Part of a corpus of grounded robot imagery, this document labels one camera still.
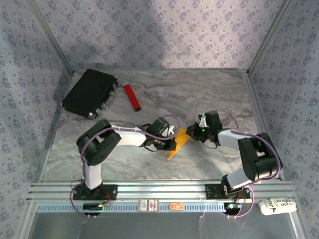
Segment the wall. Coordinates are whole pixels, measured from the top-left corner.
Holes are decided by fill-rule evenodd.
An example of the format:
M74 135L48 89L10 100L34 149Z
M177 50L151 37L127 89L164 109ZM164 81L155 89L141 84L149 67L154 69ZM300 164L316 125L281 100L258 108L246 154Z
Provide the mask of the wall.
M298 1L253 76L308 232L319 238L319 2Z
M247 69L283 0L38 0L74 71Z
M38 181L69 77L23 1L0 1L0 238Z

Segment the marble surface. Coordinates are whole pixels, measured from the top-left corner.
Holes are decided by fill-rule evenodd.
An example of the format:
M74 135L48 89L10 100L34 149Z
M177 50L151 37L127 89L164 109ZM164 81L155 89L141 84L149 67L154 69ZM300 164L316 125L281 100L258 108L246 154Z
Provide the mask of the marble surface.
M80 179L81 160L77 138L97 121L107 119L118 126L134 127L152 123L160 116L172 114L187 127L197 115L214 109L229 110L243 131L257 132L239 71L152 71L107 72L119 80L117 98L94 120L63 111L47 161L43 180ZM70 88L81 77L75 73ZM135 112L122 87L129 80L142 110ZM235 127L221 114L224 127ZM116 147L102 166L103 180L137 179L220 179L241 166L239 152L227 147L209 149L190 139L167 161L169 152L149 152L133 146Z

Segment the red cylinder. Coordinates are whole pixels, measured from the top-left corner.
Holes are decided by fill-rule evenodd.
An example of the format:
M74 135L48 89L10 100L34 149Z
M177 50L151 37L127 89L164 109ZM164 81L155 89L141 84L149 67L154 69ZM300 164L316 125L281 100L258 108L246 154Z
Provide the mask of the red cylinder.
M136 98L130 83L124 84L124 90L126 91L126 94L128 95L134 110L140 111L141 110L140 103L139 103L138 99Z

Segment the label sticker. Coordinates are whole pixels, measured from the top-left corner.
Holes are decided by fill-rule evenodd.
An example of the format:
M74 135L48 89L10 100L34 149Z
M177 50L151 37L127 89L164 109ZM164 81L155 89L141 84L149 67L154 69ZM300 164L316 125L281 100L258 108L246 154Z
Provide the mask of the label sticker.
M139 212L140 213L158 213L159 200L158 199L140 199Z
M169 209L171 211L182 211L184 210L184 203L170 203Z

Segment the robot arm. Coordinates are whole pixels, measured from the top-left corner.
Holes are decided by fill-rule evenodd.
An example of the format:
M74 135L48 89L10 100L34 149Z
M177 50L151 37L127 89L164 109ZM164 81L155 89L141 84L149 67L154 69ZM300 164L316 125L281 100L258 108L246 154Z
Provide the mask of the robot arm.
M90 128L82 136L80 136L76 142L79 152L81 153L84 145L98 132L106 128L119 128L111 125L106 119L99 121L96 125ZM135 128L121 127L120 131L108 130L100 135L101 140L94 139L88 147L85 149L84 158L85 164L85 186L89 190L94 190L102 184L102 162L107 158L111 151L120 145L134 145L138 147L146 147L154 145L159 150L175 150L176 142L174 139L158 140L149 137L143 133L137 131L145 131L149 134L161 137L167 137L173 132L174 126L169 125L163 118L158 118L153 124L147 124L147 128L144 126Z
M195 123L186 130L186 134L203 143L206 140L214 142L218 146L227 146L239 150L242 168L223 176L221 184L224 193L236 193L245 185L273 177L278 169L277 160L273 151L264 142L256 137L239 135L231 129L223 129L217 111L199 115L200 123ZM257 135L274 148L267 133Z

